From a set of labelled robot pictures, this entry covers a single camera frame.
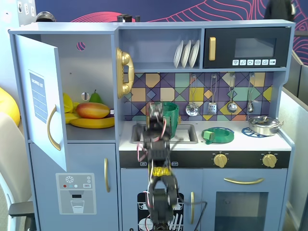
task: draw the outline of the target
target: open cabinet door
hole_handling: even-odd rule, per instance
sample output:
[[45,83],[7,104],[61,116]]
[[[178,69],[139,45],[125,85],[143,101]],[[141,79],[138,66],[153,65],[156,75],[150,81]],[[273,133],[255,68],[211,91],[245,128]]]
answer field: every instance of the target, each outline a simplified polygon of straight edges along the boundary
[[15,36],[29,138],[66,171],[66,129],[58,48]]

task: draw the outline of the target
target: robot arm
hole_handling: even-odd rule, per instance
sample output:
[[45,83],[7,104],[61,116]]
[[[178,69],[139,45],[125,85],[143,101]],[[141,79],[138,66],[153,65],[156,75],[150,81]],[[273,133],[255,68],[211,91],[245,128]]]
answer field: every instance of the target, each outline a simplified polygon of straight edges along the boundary
[[[149,108],[149,125],[143,132],[143,147],[147,150],[149,185],[146,204],[153,221],[153,230],[168,230],[168,222],[173,219],[173,207],[178,203],[178,182],[171,171],[170,130],[163,118],[161,103],[153,103]],[[165,189],[156,189],[162,181]]]

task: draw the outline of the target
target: play kitchen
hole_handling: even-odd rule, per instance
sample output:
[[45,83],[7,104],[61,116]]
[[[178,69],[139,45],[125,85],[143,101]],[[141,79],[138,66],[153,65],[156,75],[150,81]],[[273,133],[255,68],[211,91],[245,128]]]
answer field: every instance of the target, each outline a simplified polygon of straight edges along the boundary
[[161,106],[179,187],[168,229],[281,231],[294,143],[278,112],[294,29],[254,20],[10,31],[37,227],[154,230],[141,144]]

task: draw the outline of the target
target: gray sticker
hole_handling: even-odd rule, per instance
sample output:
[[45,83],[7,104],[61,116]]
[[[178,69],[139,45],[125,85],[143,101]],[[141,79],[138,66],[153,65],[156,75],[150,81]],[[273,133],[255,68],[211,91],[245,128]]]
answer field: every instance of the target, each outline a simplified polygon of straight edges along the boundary
[[48,110],[44,79],[30,72],[30,81],[35,116],[44,123],[46,123],[48,117]]

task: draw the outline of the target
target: white plate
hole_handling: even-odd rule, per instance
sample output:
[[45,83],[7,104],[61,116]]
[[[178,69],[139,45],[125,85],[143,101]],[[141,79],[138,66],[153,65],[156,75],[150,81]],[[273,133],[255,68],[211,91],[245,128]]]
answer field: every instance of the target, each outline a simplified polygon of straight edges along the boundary
[[181,59],[181,54],[182,54],[182,50],[183,50],[183,43],[184,41],[182,40],[181,43],[179,44],[179,46],[177,47],[177,50],[175,51],[175,55],[174,55],[174,59],[173,59],[173,63],[175,68],[178,67],[180,59]]
[[191,54],[189,56],[189,66],[193,68],[194,63],[197,60],[198,52],[199,52],[200,41],[197,40],[196,44],[193,46]]
[[187,45],[184,48],[183,55],[182,55],[182,67],[183,68],[186,67],[188,57],[189,57],[189,52],[191,51],[191,44],[192,42],[189,40]]

